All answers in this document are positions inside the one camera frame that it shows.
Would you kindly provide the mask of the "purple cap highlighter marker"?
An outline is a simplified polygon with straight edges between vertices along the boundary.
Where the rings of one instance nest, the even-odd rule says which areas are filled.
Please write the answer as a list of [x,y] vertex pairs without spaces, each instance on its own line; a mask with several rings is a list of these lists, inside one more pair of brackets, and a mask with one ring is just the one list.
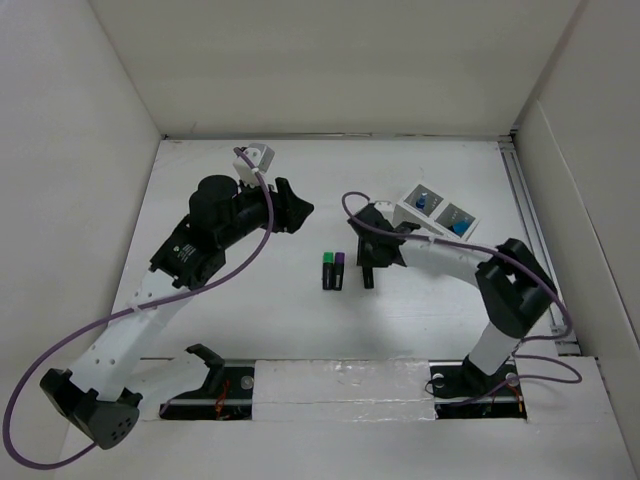
[[341,291],[343,289],[345,261],[346,255],[344,252],[336,252],[334,254],[332,267],[332,289],[335,291]]

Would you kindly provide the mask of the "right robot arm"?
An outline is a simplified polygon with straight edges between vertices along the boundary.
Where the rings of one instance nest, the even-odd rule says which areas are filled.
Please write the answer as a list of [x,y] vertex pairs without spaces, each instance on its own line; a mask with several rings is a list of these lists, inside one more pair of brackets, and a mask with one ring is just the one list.
[[456,241],[412,222],[392,225],[374,203],[348,223],[373,268],[399,265],[447,276],[479,291],[488,324],[464,360],[462,381],[483,394],[499,379],[498,370],[558,299],[557,289],[528,247],[509,238],[496,247]]

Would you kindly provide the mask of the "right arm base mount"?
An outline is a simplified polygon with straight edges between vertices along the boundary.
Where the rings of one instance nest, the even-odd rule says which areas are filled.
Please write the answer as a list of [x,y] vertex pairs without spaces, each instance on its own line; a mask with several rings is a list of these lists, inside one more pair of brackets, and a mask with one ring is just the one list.
[[487,376],[466,360],[429,363],[424,390],[434,399],[437,420],[526,419],[513,361]]

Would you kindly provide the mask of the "blue cap highlighter marker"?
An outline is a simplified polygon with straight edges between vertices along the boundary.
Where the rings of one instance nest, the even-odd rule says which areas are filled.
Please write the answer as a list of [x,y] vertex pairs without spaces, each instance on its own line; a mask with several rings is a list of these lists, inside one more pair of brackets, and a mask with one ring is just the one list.
[[467,220],[461,220],[452,224],[449,229],[457,236],[462,237],[469,229],[471,223]]

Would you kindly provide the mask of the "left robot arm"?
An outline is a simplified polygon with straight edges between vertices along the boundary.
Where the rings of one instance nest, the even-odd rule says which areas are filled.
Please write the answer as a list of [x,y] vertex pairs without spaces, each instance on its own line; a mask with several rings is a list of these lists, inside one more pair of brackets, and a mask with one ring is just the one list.
[[225,361],[202,344],[187,347],[154,373],[137,375],[134,369],[177,313],[213,285],[231,246],[258,229],[293,234],[313,210],[282,177],[273,186],[224,175],[201,180],[187,215],[152,256],[130,306],[69,367],[44,374],[46,397],[93,444],[108,450],[124,440],[145,409],[159,410],[190,391],[216,394]]

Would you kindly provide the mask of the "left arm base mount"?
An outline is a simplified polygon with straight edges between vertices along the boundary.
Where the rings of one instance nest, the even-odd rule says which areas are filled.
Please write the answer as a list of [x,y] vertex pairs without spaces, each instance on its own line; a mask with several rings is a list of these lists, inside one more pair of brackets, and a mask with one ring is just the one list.
[[227,361],[202,344],[186,349],[206,367],[196,386],[183,389],[159,408],[163,420],[244,421],[252,419],[254,360]]

